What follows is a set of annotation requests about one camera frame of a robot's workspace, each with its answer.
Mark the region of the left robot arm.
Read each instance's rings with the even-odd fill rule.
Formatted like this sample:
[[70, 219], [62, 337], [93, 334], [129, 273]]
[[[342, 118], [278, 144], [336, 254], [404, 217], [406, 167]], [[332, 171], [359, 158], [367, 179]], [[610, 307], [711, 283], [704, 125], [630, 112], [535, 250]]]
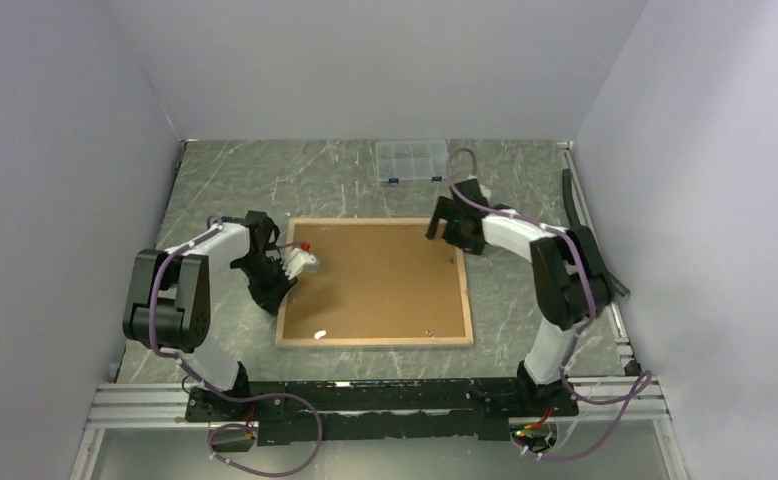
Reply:
[[264, 212], [211, 216], [198, 236], [134, 260], [122, 320], [124, 336], [160, 358], [175, 361], [198, 386], [213, 393], [212, 407], [228, 420], [251, 406], [245, 367], [210, 335], [214, 274], [239, 271], [251, 300], [276, 315], [299, 275], [318, 259], [304, 242], [278, 244], [280, 230]]

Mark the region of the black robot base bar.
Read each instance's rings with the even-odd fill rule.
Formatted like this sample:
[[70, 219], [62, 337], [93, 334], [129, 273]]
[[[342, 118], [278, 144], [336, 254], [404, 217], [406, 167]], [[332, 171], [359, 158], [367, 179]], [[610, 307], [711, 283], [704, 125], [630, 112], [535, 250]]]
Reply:
[[190, 390], [190, 423], [251, 419], [262, 446], [293, 442], [474, 437], [507, 441], [522, 423], [574, 417], [564, 389], [537, 396], [516, 377], [342, 381], [255, 381], [228, 401]]

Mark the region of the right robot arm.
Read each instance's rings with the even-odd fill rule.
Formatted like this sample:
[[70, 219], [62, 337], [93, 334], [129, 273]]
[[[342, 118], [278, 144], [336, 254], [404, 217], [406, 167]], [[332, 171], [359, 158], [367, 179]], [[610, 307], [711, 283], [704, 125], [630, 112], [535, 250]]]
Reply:
[[441, 238], [473, 255], [486, 246], [512, 252], [531, 265], [538, 310], [544, 321], [520, 362], [515, 401], [529, 415], [551, 405], [578, 336], [613, 300], [612, 276], [594, 233], [582, 224], [560, 227], [531, 220], [512, 208], [488, 203], [475, 178], [450, 186], [440, 196], [426, 231], [430, 240], [444, 222]]

